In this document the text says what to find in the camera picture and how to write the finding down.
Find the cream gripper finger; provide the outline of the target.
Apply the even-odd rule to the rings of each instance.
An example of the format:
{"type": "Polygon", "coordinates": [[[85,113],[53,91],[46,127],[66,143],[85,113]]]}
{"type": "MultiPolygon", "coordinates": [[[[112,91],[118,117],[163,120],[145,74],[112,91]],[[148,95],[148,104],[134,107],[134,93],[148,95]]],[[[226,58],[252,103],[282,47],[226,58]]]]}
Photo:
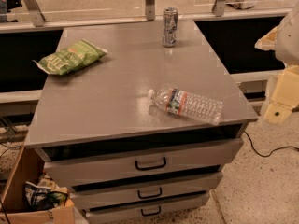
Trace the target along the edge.
{"type": "Polygon", "coordinates": [[[255,43],[254,48],[264,51],[274,50],[276,45],[277,32],[278,28],[274,27],[255,43]]]}
{"type": "Polygon", "coordinates": [[[285,68],[277,76],[276,86],[270,95],[269,105],[263,115],[272,124],[283,123],[299,106],[299,66],[285,68]]]}

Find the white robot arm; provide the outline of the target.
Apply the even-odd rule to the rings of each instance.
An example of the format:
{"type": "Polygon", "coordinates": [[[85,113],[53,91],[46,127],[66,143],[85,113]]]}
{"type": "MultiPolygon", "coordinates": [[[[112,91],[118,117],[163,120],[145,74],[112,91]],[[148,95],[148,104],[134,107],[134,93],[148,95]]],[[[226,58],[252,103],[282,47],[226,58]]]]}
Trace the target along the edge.
{"type": "Polygon", "coordinates": [[[272,124],[284,122],[299,105],[299,3],[280,24],[260,38],[256,49],[275,52],[276,59],[285,65],[277,75],[263,118],[272,124]]]}

